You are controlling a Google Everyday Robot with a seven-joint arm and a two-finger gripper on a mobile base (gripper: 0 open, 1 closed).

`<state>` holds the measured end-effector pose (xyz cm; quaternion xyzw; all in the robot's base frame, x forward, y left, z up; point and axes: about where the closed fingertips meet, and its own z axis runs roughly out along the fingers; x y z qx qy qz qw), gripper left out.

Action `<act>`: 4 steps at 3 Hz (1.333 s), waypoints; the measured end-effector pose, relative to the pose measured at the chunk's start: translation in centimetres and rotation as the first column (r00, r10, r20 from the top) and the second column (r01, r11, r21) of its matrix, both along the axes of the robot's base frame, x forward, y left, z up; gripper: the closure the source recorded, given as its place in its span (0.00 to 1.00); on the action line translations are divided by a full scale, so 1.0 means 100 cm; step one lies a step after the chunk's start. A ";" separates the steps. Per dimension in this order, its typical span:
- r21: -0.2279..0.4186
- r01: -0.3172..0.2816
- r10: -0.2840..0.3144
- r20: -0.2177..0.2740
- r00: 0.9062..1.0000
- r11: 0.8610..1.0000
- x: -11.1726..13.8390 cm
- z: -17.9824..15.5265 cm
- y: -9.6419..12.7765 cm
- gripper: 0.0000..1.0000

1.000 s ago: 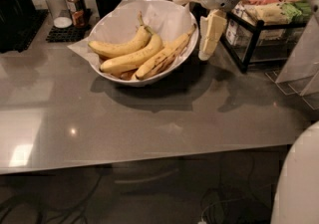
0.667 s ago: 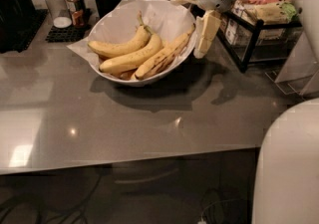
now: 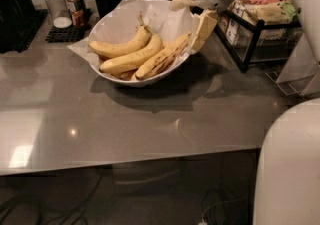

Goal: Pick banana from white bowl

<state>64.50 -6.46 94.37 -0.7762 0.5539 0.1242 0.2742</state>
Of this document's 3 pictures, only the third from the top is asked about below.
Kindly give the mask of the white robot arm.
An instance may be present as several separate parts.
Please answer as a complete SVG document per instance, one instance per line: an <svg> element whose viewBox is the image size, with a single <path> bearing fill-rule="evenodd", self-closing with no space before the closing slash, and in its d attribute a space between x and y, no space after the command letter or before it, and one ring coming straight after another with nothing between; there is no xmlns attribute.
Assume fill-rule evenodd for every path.
<svg viewBox="0 0 320 225"><path fill-rule="evenodd" d="M222 12L233 0L173 0L171 10ZM304 36L320 56L320 0L292 0ZM270 125L257 165L252 225L320 225L320 100L288 97Z"/></svg>

